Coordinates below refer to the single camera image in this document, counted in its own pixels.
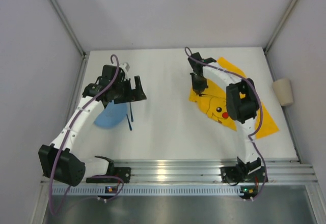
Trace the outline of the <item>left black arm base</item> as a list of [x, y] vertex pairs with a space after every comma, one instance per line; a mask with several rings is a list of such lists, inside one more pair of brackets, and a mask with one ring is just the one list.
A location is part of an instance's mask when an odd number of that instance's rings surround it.
[[86, 179], [87, 183], [129, 183], [131, 177], [130, 167], [115, 167], [103, 176], [93, 176]]

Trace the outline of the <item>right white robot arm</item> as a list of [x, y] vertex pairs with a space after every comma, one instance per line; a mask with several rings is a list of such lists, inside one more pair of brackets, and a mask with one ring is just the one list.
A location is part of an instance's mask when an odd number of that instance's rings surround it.
[[249, 172], [260, 168], [254, 139], [262, 124], [262, 105], [254, 82], [234, 71], [222, 68], [213, 58], [203, 59], [185, 48], [192, 68], [192, 101], [204, 109], [206, 115], [220, 124], [234, 121], [239, 137], [237, 160]]

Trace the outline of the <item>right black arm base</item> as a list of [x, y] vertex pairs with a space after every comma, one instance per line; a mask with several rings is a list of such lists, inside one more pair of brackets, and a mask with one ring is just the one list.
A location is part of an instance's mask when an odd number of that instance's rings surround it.
[[235, 186], [239, 183], [263, 183], [268, 181], [265, 166], [261, 159], [257, 158], [253, 162], [244, 163], [237, 157], [235, 166], [224, 166], [221, 169], [222, 182]]

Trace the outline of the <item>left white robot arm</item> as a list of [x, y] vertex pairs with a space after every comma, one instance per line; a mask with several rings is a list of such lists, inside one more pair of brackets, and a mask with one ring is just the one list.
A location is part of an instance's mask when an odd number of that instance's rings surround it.
[[146, 100], [141, 79], [134, 77], [135, 88], [128, 76], [129, 64], [104, 65], [102, 74], [88, 84], [77, 109], [60, 134], [38, 151], [43, 175], [69, 186], [82, 180], [92, 182], [94, 176], [105, 179], [115, 175], [114, 161], [106, 156], [79, 159], [74, 150], [86, 144], [92, 126], [113, 129], [123, 120], [133, 122], [131, 103]]

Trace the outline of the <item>yellow Pikachu cloth placemat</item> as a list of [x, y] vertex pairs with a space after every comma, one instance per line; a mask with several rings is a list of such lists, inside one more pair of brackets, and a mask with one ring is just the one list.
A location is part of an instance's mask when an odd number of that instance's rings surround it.
[[223, 89], [222, 85], [206, 78], [208, 88], [205, 89], [201, 97], [197, 96], [191, 88], [189, 101], [195, 102], [199, 110], [208, 118], [237, 132], [240, 132], [240, 129], [237, 128], [236, 122], [244, 125], [248, 119], [254, 119], [254, 131], [256, 132], [254, 136], [256, 138], [267, 137], [279, 131], [277, 124], [258, 96], [255, 95], [252, 89], [254, 82], [246, 77], [242, 70], [225, 58], [203, 59], [198, 52], [190, 55], [189, 58], [201, 64], [203, 69], [218, 64], [218, 74], [230, 75], [232, 78], [239, 79], [239, 81], [229, 82]]

